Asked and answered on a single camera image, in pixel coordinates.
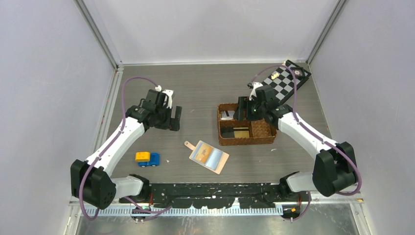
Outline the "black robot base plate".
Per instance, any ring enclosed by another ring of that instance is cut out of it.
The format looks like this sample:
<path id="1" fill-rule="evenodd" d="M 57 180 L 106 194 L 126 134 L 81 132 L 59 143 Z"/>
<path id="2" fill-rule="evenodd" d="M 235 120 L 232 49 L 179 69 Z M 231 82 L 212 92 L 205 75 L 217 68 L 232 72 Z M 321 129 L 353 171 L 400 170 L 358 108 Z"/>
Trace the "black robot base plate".
<path id="1" fill-rule="evenodd" d="M 134 202 L 156 208 L 201 209 L 230 208 L 237 202 L 242 209 L 272 208 L 278 202 L 307 203 L 306 192 L 289 192 L 278 183 L 152 183 Z"/>

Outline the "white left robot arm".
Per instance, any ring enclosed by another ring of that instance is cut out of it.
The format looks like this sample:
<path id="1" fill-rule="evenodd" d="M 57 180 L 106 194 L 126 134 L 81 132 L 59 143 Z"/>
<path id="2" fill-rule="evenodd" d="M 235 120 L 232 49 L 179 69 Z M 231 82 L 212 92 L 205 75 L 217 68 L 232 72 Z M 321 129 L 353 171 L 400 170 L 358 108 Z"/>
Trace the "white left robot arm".
<path id="1" fill-rule="evenodd" d="M 150 196 L 147 179 L 136 174 L 113 178 L 112 173 L 126 151 L 149 128 L 179 131 L 182 108 L 177 106 L 172 116 L 173 96 L 173 90 L 150 89 L 139 105 L 128 108 L 125 118 L 99 149 L 84 161 L 72 163 L 72 195 L 101 210 L 126 196 L 146 202 Z"/>

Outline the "beige leather card holder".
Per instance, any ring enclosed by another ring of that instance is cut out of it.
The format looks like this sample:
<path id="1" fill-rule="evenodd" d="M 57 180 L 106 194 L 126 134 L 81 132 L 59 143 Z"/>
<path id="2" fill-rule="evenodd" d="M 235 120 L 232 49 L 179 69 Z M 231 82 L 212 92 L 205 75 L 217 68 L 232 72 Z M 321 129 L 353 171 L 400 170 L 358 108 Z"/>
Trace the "beige leather card holder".
<path id="1" fill-rule="evenodd" d="M 229 154 L 204 142 L 198 141 L 196 145 L 185 141 L 184 145 L 191 150 L 189 159 L 205 167 L 206 169 L 220 174 L 229 158 Z"/>

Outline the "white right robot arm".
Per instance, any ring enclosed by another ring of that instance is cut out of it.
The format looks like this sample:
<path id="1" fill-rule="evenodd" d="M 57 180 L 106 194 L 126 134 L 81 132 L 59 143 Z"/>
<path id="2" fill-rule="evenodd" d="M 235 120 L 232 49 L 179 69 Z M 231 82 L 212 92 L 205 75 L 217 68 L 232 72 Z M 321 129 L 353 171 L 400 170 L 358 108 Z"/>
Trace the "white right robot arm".
<path id="1" fill-rule="evenodd" d="M 354 149 L 348 142 L 338 143 L 300 118 L 293 107 L 279 105 L 276 91 L 259 82 L 247 84 L 249 96 L 240 96 L 234 119 L 264 120 L 288 135 L 313 159 L 312 172 L 294 172 L 280 179 L 279 194 L 292 201 L 300 191 L 318 191 L 323 196 L 354 195 L 361 188 Z"/>

